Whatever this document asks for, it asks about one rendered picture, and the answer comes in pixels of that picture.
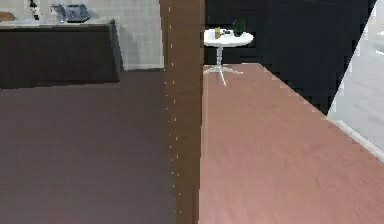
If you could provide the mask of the dark green house plant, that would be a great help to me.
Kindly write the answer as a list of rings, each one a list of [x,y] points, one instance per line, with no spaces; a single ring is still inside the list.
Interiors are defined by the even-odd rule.
[[[243,20],[235,20],[233,23],[233,34],[240,37],[245,32],[245,22]]]

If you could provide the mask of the dark brown kitchen counter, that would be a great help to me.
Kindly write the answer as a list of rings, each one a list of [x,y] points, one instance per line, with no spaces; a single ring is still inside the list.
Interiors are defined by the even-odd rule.
[[[0,89],[120,81],[115,21],[0,22]]]

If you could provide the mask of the silver sink faucet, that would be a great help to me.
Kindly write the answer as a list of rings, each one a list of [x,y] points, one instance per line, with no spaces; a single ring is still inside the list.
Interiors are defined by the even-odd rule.
[[[60,23],[64,23],[66,20],[66,11],[62,4],[52,4],[51,14],[56,17],[56,20]]]

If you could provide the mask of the black and white bottle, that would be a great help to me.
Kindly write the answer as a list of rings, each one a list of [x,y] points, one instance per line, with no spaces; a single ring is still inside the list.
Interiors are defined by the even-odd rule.
[[[41,17],[40,8],[37,6],[34,0],[29,0],[29,7],[31,9],[33,18],[35,20],[39,20]]]

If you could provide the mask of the white round pedestal table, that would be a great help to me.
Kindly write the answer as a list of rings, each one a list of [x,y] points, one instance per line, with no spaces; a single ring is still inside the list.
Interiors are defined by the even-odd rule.
[[[223,34],[224,30],[229,30],[230,34]],[[216,64],[203,71],[203,74],[218,73],[224,85],[227,85],[224,73],[240,74],[240,71],[225,67],[222,64],[223,50],[225,48],[241,47],[250,44],[254,40],[254,36],[248,32],[244,32],[240,37],[235,37],[233,30],[221,29],[221,36],[215,39],[215,28],[204,31],[204,45],[216,48]]]

